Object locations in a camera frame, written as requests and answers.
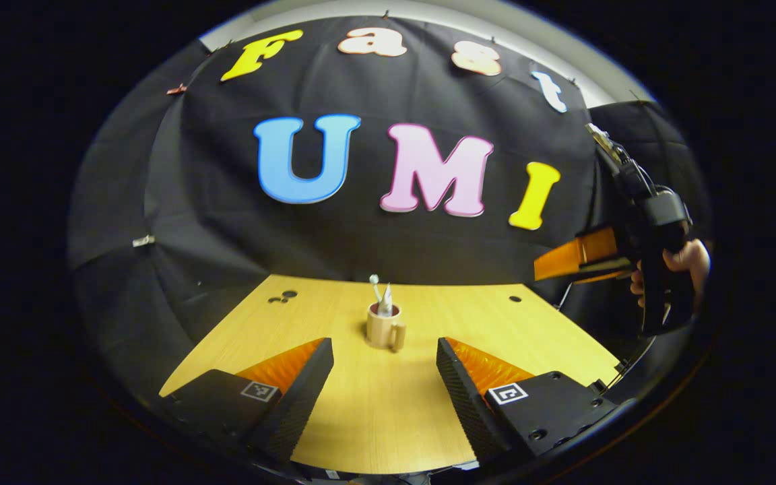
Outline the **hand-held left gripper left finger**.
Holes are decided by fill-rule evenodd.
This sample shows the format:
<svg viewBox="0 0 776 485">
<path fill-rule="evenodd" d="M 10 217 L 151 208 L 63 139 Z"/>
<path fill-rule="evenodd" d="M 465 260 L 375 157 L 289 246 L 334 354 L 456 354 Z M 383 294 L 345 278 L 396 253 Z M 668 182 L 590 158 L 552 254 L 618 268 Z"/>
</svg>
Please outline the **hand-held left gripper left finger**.
<svg viewBox="0 0 776 485">
<path fill-rule="evenodd" d="M 183 433 L 231 459 L 289 463 L 333 368 L 329 337 L 237 373 L 210 369 L 164 396 Z"/>
</svg>

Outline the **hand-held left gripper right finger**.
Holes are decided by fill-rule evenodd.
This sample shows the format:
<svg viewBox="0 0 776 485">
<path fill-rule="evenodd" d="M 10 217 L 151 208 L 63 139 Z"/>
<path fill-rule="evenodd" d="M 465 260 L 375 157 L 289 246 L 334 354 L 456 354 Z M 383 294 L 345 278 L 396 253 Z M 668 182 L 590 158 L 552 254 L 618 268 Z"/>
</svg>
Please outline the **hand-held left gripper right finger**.
<svg viewBox="0 0 776 485">
<path fill-rule="evenodd" d="M 450 337 L 436 366 L 480 463 L 537 459 L 615 418 L 601 383 L 583 386 L 560 371 L 531 375 Z"/>
</svg>

